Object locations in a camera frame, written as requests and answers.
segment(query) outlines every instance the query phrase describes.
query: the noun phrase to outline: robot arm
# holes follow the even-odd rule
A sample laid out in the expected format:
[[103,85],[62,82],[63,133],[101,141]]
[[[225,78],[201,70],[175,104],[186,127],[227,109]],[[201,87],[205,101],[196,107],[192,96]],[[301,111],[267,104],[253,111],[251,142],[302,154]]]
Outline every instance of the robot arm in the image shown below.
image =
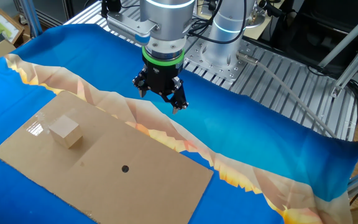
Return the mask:
[[188,106],[178,75],[183,69],[183,48],[194,1],[140,0],[138,22],[119,13],[120,0],[102,0],[102,16],[109,28],[142,46],[145,65],[132,81],[140,96],[144,97],[148,90],[159,94],[172,104],[174,114]]

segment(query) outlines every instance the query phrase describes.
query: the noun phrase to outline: green ring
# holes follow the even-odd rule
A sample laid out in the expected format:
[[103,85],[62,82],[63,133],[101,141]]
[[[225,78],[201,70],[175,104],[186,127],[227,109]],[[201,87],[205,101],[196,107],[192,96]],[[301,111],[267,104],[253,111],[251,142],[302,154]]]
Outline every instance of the green ring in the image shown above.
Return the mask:
[[182,50],[180,56],[178,58],[176,58],[175,60],[171,60],[171,61],[160,61],[157,60],[155,58],[152,58],[147,52],[145,47],[142,47],[142,54],[143,56],[146,58],[146,60],[148,60],[149,62],[155,64],[155,65],[160,65],[160,66],[171,66],[171,65],[176,65],[178,63],[180,63],[181,61],[183,61],[183,59],[185,58],[185,51]]

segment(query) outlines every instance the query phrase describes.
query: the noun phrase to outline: gray tube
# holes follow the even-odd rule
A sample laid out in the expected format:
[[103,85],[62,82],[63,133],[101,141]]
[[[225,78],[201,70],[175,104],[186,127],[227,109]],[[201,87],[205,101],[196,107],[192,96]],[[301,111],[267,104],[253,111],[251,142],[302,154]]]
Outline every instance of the gray tube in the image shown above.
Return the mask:
[[263,68],[266,73],[268,73],[272,78],[274,78],[274,80],[278,81],[279,84],[284,87],[284,89],[292,96],[294,97],[294,99],[296,99],[296,101],[303,107],[303,109],[305,109],[310,116],[312,116],[314,118],[315,121],[317,121],[317,123],[319,123],[327,132],[328,134],[332,137],[332,138],[337,138],[337,136],[334,134],[334,132],[332,130],[330,130],[330,128],[324,124],[323,121],[321,121],[316,114],[314,114],[312,112],[311,109],[308,108],[308,106],[301,100],[299,99],[299,97],[290,89],[290,87],[288,87],[280,78],[278,78],[276,76],[276,74],[274,74],[270,69],[268,69],[264,64],[260,63],[260,62],[256,62],[256,64],[258,66],[260,66],[261,68]]
[[358,25],[318,64],[325,67],[336,57],[355,37],[358,36]]

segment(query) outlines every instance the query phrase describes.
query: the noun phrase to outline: metal slotted table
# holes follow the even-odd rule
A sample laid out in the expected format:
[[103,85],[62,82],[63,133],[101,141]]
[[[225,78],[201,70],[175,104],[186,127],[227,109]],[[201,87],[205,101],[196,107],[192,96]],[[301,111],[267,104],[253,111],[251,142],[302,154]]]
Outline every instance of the metal slotted table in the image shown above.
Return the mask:
[[[139,4],[139,0],[124,0],[123,6]],[[101,17],[101,2],[97,1],[90,7],[69,20],[66,24],[97,24],[104,30],[118,35],[110,30],[105,18]],[[140,19],[139,7],[130,7],[122,10],[125,16]],[[133,43],[133,41],[119,35],[120,38]],[[184,68],[234,93],[247,95],[262,105],[311,128],[316,132],[325,134],[325,130],[310,117],[303,108],[293,99],[272,77],[262,68],[245,64],[241,73],[234,82],[217,77],[215,74],[201,68],[197,63],[189,60],[193,56],[191,49],[198,39],[190,37],[185,50]],[[312,74],[301,63],[281,55],[275,54],[261,47],[244,41],[245,53],[257,58],[286,83],[317,116],[334,131],[338,138],[352,141],[357,120],[357,106],[354,94],[345,88],[336,98],[330,96],[335,80]]]

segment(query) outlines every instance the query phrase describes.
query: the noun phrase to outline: black dot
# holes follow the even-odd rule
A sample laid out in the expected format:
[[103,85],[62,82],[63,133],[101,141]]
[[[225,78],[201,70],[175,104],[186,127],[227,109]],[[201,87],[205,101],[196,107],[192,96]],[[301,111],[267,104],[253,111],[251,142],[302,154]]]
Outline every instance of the black dot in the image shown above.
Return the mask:
[[129,167],[127,165],[123,165],[121,169],[122,169],[123,172],[128,172],[129,171]]

